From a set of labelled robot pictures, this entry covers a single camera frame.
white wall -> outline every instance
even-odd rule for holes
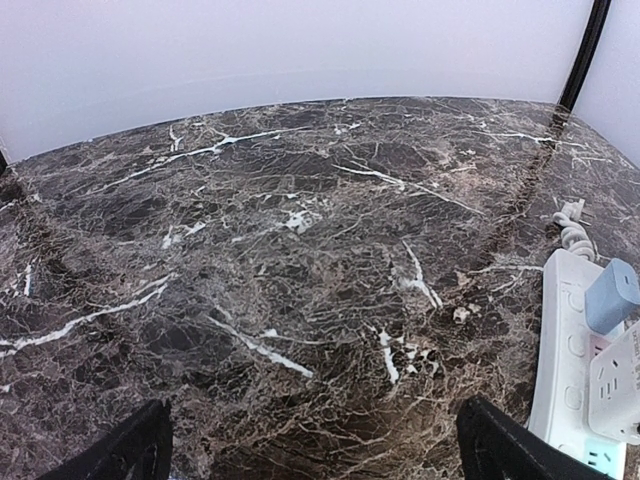
[[[640,165],[640,2],[614,0],[575,113]]]
[[[278,102],[555,102],[590,9],[591,0],[0,0],[0,140],[18,161]]]

blue plug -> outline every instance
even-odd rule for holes
[[[606,335],[640,305],[640,286],[635,270],[614,258],[585,293],[587,324]]]

white cable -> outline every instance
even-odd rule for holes
[[[562,211],[553,214],[553,221],[562,227],[562,248],[593,262],[596,258],[593,243],[589,240],[587,231],[578,223],[583,206],[582,199],[579,202],[566,202]]]

white marble vein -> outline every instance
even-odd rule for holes
[[[550,143],[555,143],[557,145],[569,145],[571,147],[580,147],[580,148],[590,148],[589,145],[586,144],[582,144],[582,143],[573,143],[573,142],[565,142],[564,140],[558,140],[556,138],[553,137],[534,137],[533,135],[528,135],[526,133],[520,133],[520,132],[514,132],[514,133],[490,133],[490,132],[473,132],[473,133],[480,133],[482,135],[488,135],[490,137],[492,137],[494,140],[496,139],[496,137],[515,137],[515,138],[526,138],[528,140],[533,140],[534,142],[536,142],[537,144],[540,144],[541,142],[550,142]]]
[[[162,237],[162,245],[160,248],[162,250],[168,249],[171,245],[175,245],[176,243],[180,243],[182,241],[183,235],[180,233],[174,233],[174,229],[182,229],[184,231],[184,237],[188,237],[190,235],[194,235],[198,233],[200,230],[206,228],[207,224],[204,222],[196,222],[193,227],[189,227],[188,225],[178,225],[174,227],[173,225],[169,226],[169,232]]]
[[[441,308],[442,300],[440,299],[436,291],[433,288],[429,287],[426,283],[424,283],[424,274],[422,273],[422,265],[420,265],[420,260],[418,260],[418,257],[416,257],[415,253],[413,253],[413,250],[411,250],[411,247],[407,244],[407,242],[403,240],[402,243],[407,249],[411,260],[413,260],[413,266],[416,269],[416,278],[414,278],[413,280],[400,279],[401,286],[406,288],[416,288],[420,290],[422,293],[424,293],[425,297],[429,299],[431,305],[433,305],[434,308]]]
[[[480,210],[470,207],[468,205],[465,205],[462,202],[459,202],[458,200],[453,200],[451,198],[445,197],[444,195],[441,195],[438,192],[435,192],[423,185],[420,185],[418,183],[412,183],[412,182],[405,182],[404,180],[401,180],[399,178],[394,178],[391,177],[389,175],[386,175],[382,172],[378,172],[377,170],[373,170],[372,168],[367,167],[366,165],[362,165],[358,162],[353,162],[352,163],[356,166],[358,166],[358,168],[360,168],[361,170],[356,170],[354,168],[348,168],[348,167],[343,167],[341,165],[333,165],[335,168],[337,168],[338,170],[343,170],[345,172],[349,172],[349,173],[353,173],[356,175],[367,175],[367,176],[371,176],[371,177],[376,177],[379,178],[380,180],[382,180],[383,182],[387,182],[390,183],[392,185],[395,185],[398,187],[399,191],[404,191],[407,185],[411,185],[414,188],[417,188],[418,190],[421,190],[429,195],[432,195],[436,198],[439,198],[440,200],[447,202],[447,203],[453,203],[455,205],[458,205],[459,207],[464,208],[465,210],[469,210],[470,212],[473,213],[477,213],[478,215],[484,215],[484,212],[481,212]]]
[[[131,179],[137,178],[141,175],[144,175],[146,173],[152,172],[154,170],[157,170],[160,167],[163,167],[165,165],[168,165],[178,159],[181,158],[185,158],[185,157],[192,157],[194,155],[200,155],[202,153],[213,153],[215,155],[219,154],[221,152],[220,147],[223,147],[225,145],[233,145],[234,143],[238,143],[238,142],[242,142],[244,140],[251,140],[254,138],[261,138],[261,137],[268,137],[268,136],[275,136],[278,135],[280,133],[284,133],[284,132],[291,132],[291,131],[296,131],[296,130],[302,130],[303,128],[306,127],[301,127],[301,128],[287,128],[287,129],[283,129],[283,130],[270,130],[268,132],[260,132],[260,133],[254,133],[252,135],[245,135],[242,137],[232,137],[230,135],[225,135],[225,137],[220,140],[218,143],[216,143],[215,145],[212,145],[210,147],[205,147],[205,148],[199,148],[197,150],[192,150],[190,152],[184,152],[184,153],[179,153],[176,155],[172,155],[170,157],[159,157],[157,159],[155,159],[153,161],[153,163],[146,167],[143,168],[141,170],[135,171],[133,173],[130,173],[129,175],[127,175],[126,177],[122,177],[118,180],[114,180],[113,182],[107,183],[99,188],[97,188],[96,190],[91,190],[89,192],[87,192],[85,195],[91,195],[94,193],[99,193],[99,192],[103,192],[106,189],[110,188],[110,187],[114,187],[116,185],[120,185],[123,184]]]
[[[466,172],[467,170],[477,170],[477,169],[478,167],[476,167],[476,164],[472,163],[471,165],[467,165],[466,167],[452,168],[451,170],[449,170],[448,173]]]
[[[391,337],[384,330],[378,334],[378,337],[380,339],[380,345],[382,345],[384,364],[387,366],[387,371],[389,372],[389,381],[395,384],[400,378],[400,373],[398,373],[398,369],[393,363],[393,354],[391,353],[391,346],[389,345]]]
[[[177,152],[178,148],[180,148],[180,142],[182,142],[182,140],[184,139],[184,137],[177,137],[175,133],[173,133],[173,125],[169,126],[169,137],[171,137],[171,140],[173,140],[173,143],[171,144],[171,151],[172,152]]]
[[[292,232],[302,235],[313,226],[313,217],[319,216],[313,214],[309,210],[303,210],[301,212],[287,212],[289,214],[289,220],[287,220],[282,226],[288,228]]]
[[[13,201],[7,203],[6,205],[1,206],[0,207],[0,212],[2,212],[3,210],[6,210],[7,208],[13,207],[15,204],[16,204],[16,201],[13,200]]]
[[[516,287],[516,285],[518,284],[518,280],[522,278],[522,275],[524,274],[525,271],[526,270],[520,270],[520,273],[518,273],[518,275],[511,275],[511,280],[509,280],[506,283],[503,283],[502,285],[497,286],[496,288],[493,288],[491,291],[493,293],[496,293],[501,290],[504,290],[503,295],[506,295]]]
[[[226,310],[224,310],[223,308],[221,308],[219,306],[216,306],[216,308],[220,312],[222,312],[222,314],[225,316],[225,318],[227,319],[228,322],[231,322],[233,320],[233,318],[231,317],[231,314],[229,312],[227,312]],[[227,323],[219,322],[215,318],[212,318],[212,317],[209,317],[209,316],[207,316],[207,318],[209,319],[209,321],[211,323],[213,323],[217,327],[223,329],[224,331],[226,331],[227,333],[229,333],[230,335],[236,337],[238,340],[240,340],[242,343],[244,343],[249,350],[253,350],[253,351],[259,353],[260,355],[263,355],[263,356],[267,357],[273,363],[278,363],[280,365],[285,366],[286,368],[290,368],[291,370],[295,370],[297,372],[300,372],[302,375],[304,375],[307,378],[312,378],[313,377],[313,372],[311,370],[309,370],[308,368],[305,368],[302,365],[300,365],[299,363],[296,363],[296,362],[294,362],[292,360],[289,360],[286,357],[283,357],[279,353],[274,352],[269,347],[265,347],[264,345],[260,345],[255,340],[253,340],[251,337],[238,332],[231,325],[229,325]]]
[[[316,341],[316,340],[298,340],[297,338],[285,337],[280,335],[275,328],[268,328],[260,335],[260,338],[277,338],[279,340],[285,340],[287,342],[292,343],[300,343],[302,345],[327,345],[327,344],[335,344],[335,342],[331,341]]]
[[[85,315],[85,316],[76,318],[75,320],[71,320],[71,321],[67,322],[65,324],[65,326],[62,327],[61,329],[54,330],[53,332],[50,332],[50,333],[48,333],[46,335],[41,335],[41,336],[37,336],[37,337],[23,337],[23,338],[19,338],[18,340],[2,340],[2,339],[0,339],[0,347],[9,347],[8,350],[4,350],[4,351],[0,352],[0,358],[5,358],[5,357],[9,357],[11,355],[15,355],[20,350],[22,350],[23,348],[28,347],[30,345],[34,345],[34,346],[42,345],[42,344],[45,344],[45,343],[53,342],[55,340],[59,340],[59,339],[65,337],[66,335],[68,335],[78,325],[85,324],[85,323],[91,323],[93,320],[95,320],[100,315],[108,315],[108,314],[112,314],[112,313],[119,313],[119,312],[123,312],[125,310],[130,310],[132,308],[139,307],[140,305],[144,305],[149,300],[151,300],[153,297],[156,297],[156,296],[159,297],[160,295],[162,295],[162,292],[164,292],[164,290],[167,288],[167,284],[168,284],[169,280],[171,280],[172,278],[174,278],[174,275],[170,274],[170,275],[167,275],[166,277],[160,278],[160,279],[155,280],[153,282],[149,282],[142,289],[138,290],[136,292],[136,294],[143,293],[143,292],[147,291],[150,288],[154,288],[154,287],[156,287],[156,288],[153,291],[151,291],[150,293],[146,294],[142,298],[134,299],[134,300],[131,300],[131,301],[129,301],[127,303],[124,303],[122,305],[117,305],[115,307],[108,307],[108,308],[102,309],[100,311],[91,313],[89,315]]]
[[[422,360],[431,365],[431,376],[433,376],[440,368],[440,362],[438,362],[437,360],[429,360],[429,354],[431,352],[433,352],[433,350],[423,350],[422,352],[420,352],[420,357],[422,358]]]
[[[31,294],[31,275],[32,275],[32,266],[31,263],[29,263],[29,265],[27,265],[27,268],[25,269],[25,281],[24,281],[24,295],[25,297],[28,297]]]
[[[493,272],[496,270],[520,270],[520,271],[532,271],[532,272],[544,272],[544,268],[539,267],[537,265],[492,265],[487,268],[483,268],[482,270],[473,270],[469,272],[470,274],[480,274]]]

white power strip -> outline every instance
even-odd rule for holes
[[[566,250],[544,266],[538,373],[529,430],[554,448],[622,480],[626,443],[594,433],[588,424],[591,359],[624,332],[589,329],[584,293],[603,268]]]
[[[606,437],[640,445],[640,322],[591,362],[589,426]]]

